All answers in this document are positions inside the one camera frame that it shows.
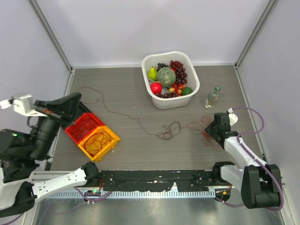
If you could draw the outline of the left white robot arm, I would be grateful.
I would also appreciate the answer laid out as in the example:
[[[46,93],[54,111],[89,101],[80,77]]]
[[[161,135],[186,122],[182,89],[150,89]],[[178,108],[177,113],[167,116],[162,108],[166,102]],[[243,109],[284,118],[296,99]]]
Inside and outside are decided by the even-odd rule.
[[[100,172],[88,162],[75,171],[41,183],[33,183],[31,175],[39,167],[37,161],[48,160],[48,152],[61,126],[74,123],[81,99],[76,92],[52,101],[33,101],[30,94],[19,93],[1,101],[1,109],[13,110],[27,117],[37,117],[30,133],[11,129],[0,132],[0,216],[19,215],[46,197],[73,187],[95,187]]]

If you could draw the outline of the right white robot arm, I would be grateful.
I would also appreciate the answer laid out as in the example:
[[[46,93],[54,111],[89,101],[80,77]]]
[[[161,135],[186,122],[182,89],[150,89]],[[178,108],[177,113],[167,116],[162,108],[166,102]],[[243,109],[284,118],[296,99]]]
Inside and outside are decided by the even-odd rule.
[[[205,129],[236,161],[215,163],[212,181],[217,185],[233,185],[240,191],[243,204],[248,209],[281,210],[284,197],[280,169],[277,165],[270,165],[260,159],[245,144],[241,135],[232,131],[231,128],[237,121],[237,116],[230,108],[227,112],[215,113],[214,120]]]

